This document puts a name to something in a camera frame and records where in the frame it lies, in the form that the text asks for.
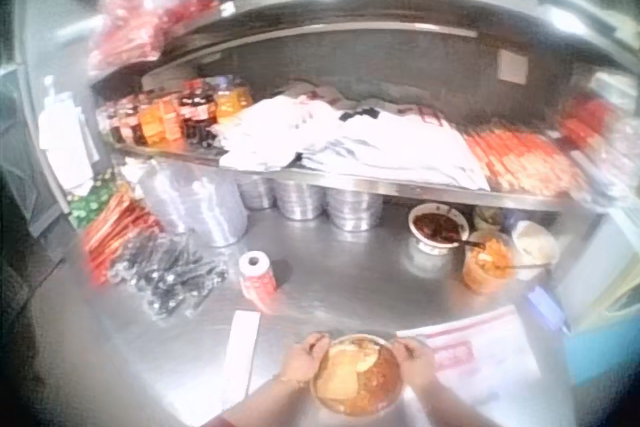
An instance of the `bottle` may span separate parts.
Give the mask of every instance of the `bottle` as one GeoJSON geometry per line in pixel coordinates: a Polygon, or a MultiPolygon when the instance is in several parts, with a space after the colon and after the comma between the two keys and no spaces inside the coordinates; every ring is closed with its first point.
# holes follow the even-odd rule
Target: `bottle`
{"type": "Polygon", "coordinates": [[[228,122],[231,118],[242,110],[235,95],[232,79],[229,76],[221,75],[214,77],[216,89],[216,121],[220,124],[228,122]]]}
{"type": "Polygon", "coordinates": [[[195,131],[193,129],[193,92],[191,89],[191,81],[186,80],[183,83],[182,94],[180,94],[179,100],[179,112],[180,118],[184,124],[184,137],[189,143],[192,143],[195,138],[195,131]]]}
{"type": "Polygon", "coordinates": [[[202,79],[194,80],[193,87],[193,128],[195,130],[195,142],[198,145],[210,148],[213,147],[214,135],[209,130],[213,125],[209,110],[211,103],[214,102],[212,93],[205,88],[205,82],[202,79]]]}
{"type": "Polygon", "coordinates": [[[142,126],[140,125],[140,119],[138,118],[138,99],[134,95],[130,95],[126,97],[124,102],[124,122],[127,125],[130,133],[127,133],[129,136],[129,140],[127,140],[127,136],[123,137],[127,141],[127,143],[132,143],[134,145],[144,146],[147,145],[147,140],[144,138],[144,134],[142,133],[142,126]]]}
{"type": "Polygon", "coordinates": [[[116,104],[114,102],[107,103],[105,113],[107,115],[107,123],[109,125],[109,133],[111,134],[111,139],[116,144],[124,144],[124,138],[122,137],[122,133],[120,132],[120,122],[118,121],[116,104]]]}
{"type": "Polygon", "coordinates": [[[138,96],[140,103],[140,125],[142,133],[148,144],[155,144],[164,140],[164,123],[160,116],[160,109],[156,102],[151,102],[149,92],[143,92],[138,96]]]}
{"type": "Polygon", "coordinates": [[[239,77],[236,77],[233,81],[233,90],[236,94],[236,101],[240,105],[241,109],[253,105],[253,98],[251,97],[251,91],[249,90],[249,84],[239,77]]]}
{"type": "Polygon", "coordinates": [[[178,140],[184,137],[184,125],[178,113],[178,95],[170,94],[157,100],[160,115],[164,123],[164,135],[167,140],[178,140]]]}
{"type": "Polygon", "coordinates": [[[124,143],[129,145],[134,145],[133,143],[133,131],[131,130],[131,126],[129,125],[129,121],[127,120],[128,116],[128,103],[129,97],[125,97],[124,99],[120,99],[118,105],[116,107],[116,113],[118,116],[118,127],[120,128],[120,135],[122,136],[122,140],[124,143]]]}

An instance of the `bracelet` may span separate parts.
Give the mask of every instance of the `bracelet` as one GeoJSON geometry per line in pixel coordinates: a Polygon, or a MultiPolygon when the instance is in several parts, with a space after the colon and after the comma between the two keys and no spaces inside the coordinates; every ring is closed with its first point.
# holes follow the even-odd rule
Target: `bracelet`
{"type": "Polygon", "coordinates": [[[286,383],[294,383],[296,385],[297,389],[302,389],[303,387],[306,387],[307,383],[300,381],[300,380],[295,380],[295,379],[290,379],[289,377],[285,377],[282,374],[276,374],[273,376],[273,380],[279,380],[280,382],[286,382],[286,383]]]}

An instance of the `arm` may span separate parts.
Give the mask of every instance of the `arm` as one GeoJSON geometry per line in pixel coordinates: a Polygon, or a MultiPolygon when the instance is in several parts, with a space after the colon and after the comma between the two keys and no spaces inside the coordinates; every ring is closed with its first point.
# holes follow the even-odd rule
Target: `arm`
{"type": "Polygon", "coordinates": [[[222,419],[214,419],[205,427],[224,427],[228,423],[235,427],[285,425],[282,416],[296,404],[302,388],[318,371],[329,343],[328,335],[315,333],[303,343],[295,344],[273,380],[223,412],[222,419]]]}
{"type": "Polygon", "coordinates": [[[417,339],[404,338],[396,339],[392,349],[400,363],[402,379],[438,427],[497,427],[438,381],[429,347],[417,339]]]}

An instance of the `metal backsplash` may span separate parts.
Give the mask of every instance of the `metal backsplash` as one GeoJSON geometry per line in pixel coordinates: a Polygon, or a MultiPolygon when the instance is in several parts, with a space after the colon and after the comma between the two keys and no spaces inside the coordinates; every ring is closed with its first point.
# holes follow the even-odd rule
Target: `metal backsplash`
{"type": "MultiPolygon", "coordinates": [[[[491,117],[531,123],[555,110],[572,71],[570,59],[530,51],[525,85],[498,78],[496,44],[455,35],[408,31],[346,31],[285,37],[236,47],[208,61],[198,74],[236,74],[257,98],[293,79],[332,85],[355,100],[379,97],[426,103],[452,122],[491,117]]],[[[172,72],[174,85],[182,72],[172,72]]]]}

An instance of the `red sleeve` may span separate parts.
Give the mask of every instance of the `red sleeve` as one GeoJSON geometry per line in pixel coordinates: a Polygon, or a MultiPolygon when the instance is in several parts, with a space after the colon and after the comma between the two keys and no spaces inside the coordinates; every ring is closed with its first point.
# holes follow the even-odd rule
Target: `red sleeve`
{"type": "Polygon", "coordinates": [[[233,425],[227,419],[219,415],[218,417],[214,417],[213,419],[211,419],[202,427],[235,427],[235,425],[233,425]]]}

